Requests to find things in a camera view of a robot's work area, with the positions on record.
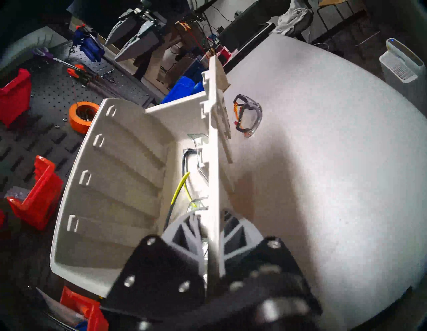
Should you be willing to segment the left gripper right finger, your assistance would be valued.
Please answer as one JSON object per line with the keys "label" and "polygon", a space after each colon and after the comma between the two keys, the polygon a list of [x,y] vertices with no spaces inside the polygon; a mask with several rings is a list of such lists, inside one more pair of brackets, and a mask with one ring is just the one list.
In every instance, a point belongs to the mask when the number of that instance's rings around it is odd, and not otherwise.
{"label": "left gripper right finger", "polygon": [[320,330],[318,299],[283,241],[224,211],[213,330]]}

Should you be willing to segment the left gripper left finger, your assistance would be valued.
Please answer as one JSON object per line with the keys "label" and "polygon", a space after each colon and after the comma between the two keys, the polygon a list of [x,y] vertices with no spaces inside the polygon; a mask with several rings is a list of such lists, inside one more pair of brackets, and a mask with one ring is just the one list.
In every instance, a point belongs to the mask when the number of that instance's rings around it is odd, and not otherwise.
{"label": "left gripper left finger", "polygon": [[204,272],[200,215],[193,211],[134,249],[101,302],[108,330],[152,330],[201,307]]}

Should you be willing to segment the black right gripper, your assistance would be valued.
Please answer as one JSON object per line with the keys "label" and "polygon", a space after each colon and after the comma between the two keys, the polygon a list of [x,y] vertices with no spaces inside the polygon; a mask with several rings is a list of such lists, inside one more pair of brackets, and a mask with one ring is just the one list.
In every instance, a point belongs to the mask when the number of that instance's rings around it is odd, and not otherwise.
{"label": "black right gripper", "polygon": [[191,1],[138,1],[131,15],[121,15],[105,41],[108,46],[132,29],[138,32],[115,56],[115,62],[138,57],[159,44],[165,30],[191,14]]}

